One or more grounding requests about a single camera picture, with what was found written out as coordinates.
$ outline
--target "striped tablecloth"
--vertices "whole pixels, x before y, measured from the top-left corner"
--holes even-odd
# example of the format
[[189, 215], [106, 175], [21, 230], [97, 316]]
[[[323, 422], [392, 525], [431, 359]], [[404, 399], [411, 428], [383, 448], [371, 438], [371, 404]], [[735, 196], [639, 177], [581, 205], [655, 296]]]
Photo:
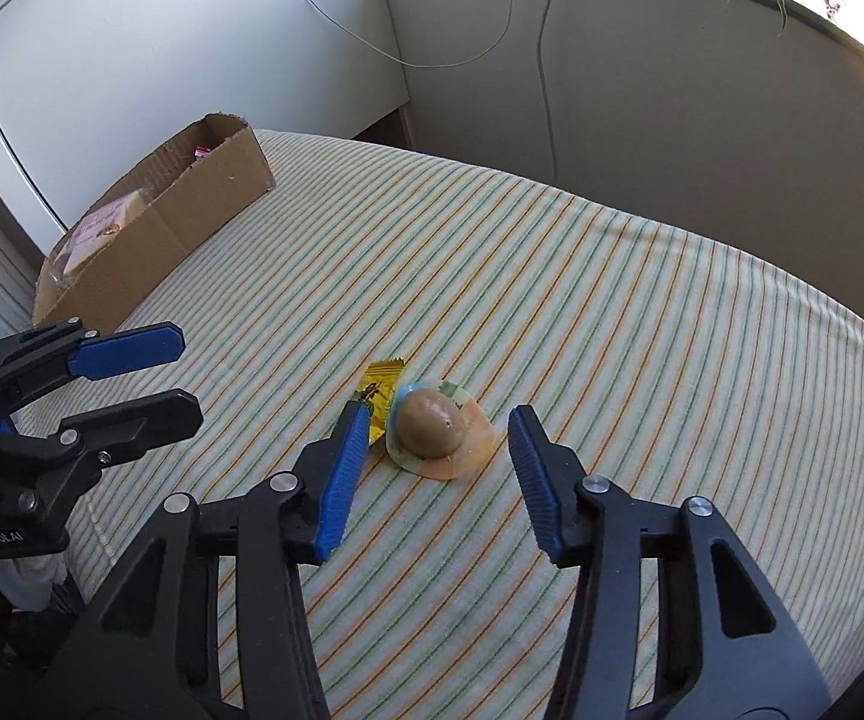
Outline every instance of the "striped tablecloth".
[[[637, 497], [707, 495], [805, 635], [834, 695], [864, 666], [864, 322], [726, 245], [496, 170], [384, 146], [258, 133], [278, 186], [127, 322], [171, 319], [174, 365], [69, 386], [66, 413], [182, 386], [195, 440], [106, 472], [69, 524], [92, 594], [175, 490], [243, 493], [325, 435], [370, 360], [476, 394], [504, 434], [531, 403], [550, 437]], [[643, 581], [651, 689], [655, 575]], [[538, 718], [574, 570], [532, 536], [506, 445], [448, 484], [373, 450], [344, 544], [304, 571], [336, 718]], [[234, 574], [224, 694], [241, 701]]]

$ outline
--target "open cardboard box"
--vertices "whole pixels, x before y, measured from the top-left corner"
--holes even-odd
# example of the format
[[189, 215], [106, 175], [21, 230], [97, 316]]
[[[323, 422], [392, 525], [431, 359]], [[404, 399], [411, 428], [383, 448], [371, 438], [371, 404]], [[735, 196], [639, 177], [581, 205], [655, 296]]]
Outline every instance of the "open cardboard box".
[[[195, 160], [196, 146], [212, 151]], [[89, 329], [114, 332], [198, 245], [273, 186], [269, 163], [244, 119], [212, 113], [189, 124], [88, 209], [86, 214], [143, 188], [150, 199], [65, 289], [53, 278], [52, 263], [72, 230], [56, 244], [38, 276], [32, 320], [79, 317]]]

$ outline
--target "yellow candy packet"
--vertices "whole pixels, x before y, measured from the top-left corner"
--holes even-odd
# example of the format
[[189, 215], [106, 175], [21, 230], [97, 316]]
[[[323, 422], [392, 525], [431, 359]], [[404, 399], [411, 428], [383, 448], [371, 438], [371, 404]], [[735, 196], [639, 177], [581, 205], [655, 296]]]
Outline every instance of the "yellow candy packet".
[[405, 368], [405, 360], [376, 360], [370, 362], [362, 374], [362, 381], [355, 391], [355, 399], [361, 400], [368, 409], [368, 445], [372, 446], [385, 435], [389, 410], [395, 384]]

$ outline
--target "brown egg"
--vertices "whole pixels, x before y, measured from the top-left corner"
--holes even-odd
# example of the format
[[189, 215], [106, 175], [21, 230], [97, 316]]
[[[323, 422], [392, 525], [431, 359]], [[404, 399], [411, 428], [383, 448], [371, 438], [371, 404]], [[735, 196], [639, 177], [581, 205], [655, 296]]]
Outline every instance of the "brown egg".
[[395, 433], [416, 457], [445, 457], [462, 445], [466, 423], [459, 408], [435, 389], [413, 389], [402, 397]]

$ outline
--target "blue gripper pad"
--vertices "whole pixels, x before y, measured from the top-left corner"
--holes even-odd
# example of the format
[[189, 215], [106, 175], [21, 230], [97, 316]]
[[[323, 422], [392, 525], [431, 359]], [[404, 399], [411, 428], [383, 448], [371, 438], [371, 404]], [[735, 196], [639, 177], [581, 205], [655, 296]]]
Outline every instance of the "blue gripper pad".
[[182, 331], [171, 322], [162, 322], [107, 338], [83, 341], [79, 351], [69, 360], [68, 370], [73, 376], [85, 376], [94, 382], [174, 362], [184, 351]]
[[565, 555], [565, 542], [562, 531], [562, 503], [560, 503], [548, 468], [542, 459], [536, 440], [548, 443], [544, 432], [540, 437], [533, 434], [534, 428], [526, 424], [526, 419], [536, 425], [539, 420], [531, 407], [518, 406], [509, 413], [509, 454], [512, 456], [512, 466], [518, 477], [518, 486], [525, 499], [525, 508], [532, 521], [532, 530], [536, 534], [539, 549], [549, 555], [549, 559], [558, 563]]
[[313, 544], [320, 562], [328, 560], [342, 541], [352, 509], [352, 496], [368, 454], [368, 410], [361, 403], [358, 406], [320, 498], [319, 529]]

